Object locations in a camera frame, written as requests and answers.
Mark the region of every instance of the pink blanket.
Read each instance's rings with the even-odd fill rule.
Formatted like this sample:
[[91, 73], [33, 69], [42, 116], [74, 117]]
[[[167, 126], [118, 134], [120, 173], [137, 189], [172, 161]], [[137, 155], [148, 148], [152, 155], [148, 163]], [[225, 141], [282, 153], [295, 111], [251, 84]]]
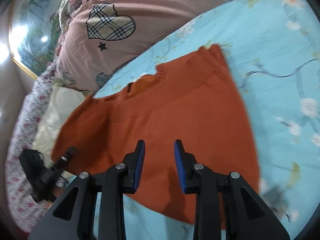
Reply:
[[90, 0], [69, 25], [57, 77], [97, 91], [127, 62], [189, 20], [230, 0]]

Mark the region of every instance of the ribbed neckline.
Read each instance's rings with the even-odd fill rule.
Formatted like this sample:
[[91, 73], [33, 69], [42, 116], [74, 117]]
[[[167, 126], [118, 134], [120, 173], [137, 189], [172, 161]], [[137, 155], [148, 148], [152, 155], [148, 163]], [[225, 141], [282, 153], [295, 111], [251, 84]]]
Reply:
[[110, 97], [98, 100], [114, 99], [110, 120], [121, 122], [138, 117], [175, 101], [200, 87], [212, 75], [225, 77], [226, 63], [221, 62], [220, 48], [212, 45], [208, 50], [201, 47], [183, 57], [158, 65], [155, 84], [133, 97], [128, 97], [128, 86]]

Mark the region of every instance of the framed painting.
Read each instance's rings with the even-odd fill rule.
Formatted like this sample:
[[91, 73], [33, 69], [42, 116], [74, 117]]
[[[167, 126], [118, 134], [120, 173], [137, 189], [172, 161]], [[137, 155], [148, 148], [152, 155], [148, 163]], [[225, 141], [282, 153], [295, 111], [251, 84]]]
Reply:
[[61, 0], [14, 0], [9, 44], [13, 61], [32, 77], [52, 62], [60, 36]]

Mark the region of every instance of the cream fabric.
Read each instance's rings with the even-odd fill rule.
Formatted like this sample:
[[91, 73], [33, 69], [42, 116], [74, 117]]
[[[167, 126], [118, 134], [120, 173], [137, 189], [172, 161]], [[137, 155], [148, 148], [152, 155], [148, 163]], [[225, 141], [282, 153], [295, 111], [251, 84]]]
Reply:
[[[60, 128], [84, 99], [82, 92], [58, 85], [53, 86], [48, 108], [41, 118], [38, 132], [32, 143], [33, 149], [43, 153], [46, 167], [53, 164], [51, 151]], [[62, 176], [68, 179], [71, 174], [65, 171]]]

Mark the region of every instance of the bed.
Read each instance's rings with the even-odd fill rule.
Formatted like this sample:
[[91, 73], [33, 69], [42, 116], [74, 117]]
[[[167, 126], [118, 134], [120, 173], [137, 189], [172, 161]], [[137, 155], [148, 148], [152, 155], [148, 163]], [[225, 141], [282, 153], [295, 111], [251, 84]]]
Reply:
[[[233, 0], [197, 16], [104, 79], [107, 82], [95, 97], [112, 95], [141, 75], [154, 74], [160, 63], [200, 46], [219, 44], [251, 121], [260, 165], [259, 193], [294, 239], [320, 201], [320, 185], [317, 179], [310, 179], [317, 178], [320, 169], [319, 37], [319, 21], [306, 0]], [[26, 126], [23, 115], [37, 109], [32, 116], [39, 120], [44, 114], [56, 64], [54, 61], [39, 78], [25, 101], [22, 128], [18, 123], [15, 135], [31, 136], [27, 144], [14, 136], [12, 144], [17, 148], [11, 148], [11, 153], [31, 147], [39, 121]], [[9, 155], [7, 163], [14, 161], [17, 159]], [[25, 196], [29, 191], [30, 187], [23, 188]], [[37, 209], [29, 228], [44, 210], [43, 206]], [[124, 215], [129, 239], [192, 239], [192, 225], [148, 210], [126, 196]], [[98, 211], [95, 216], [97, 236]]]

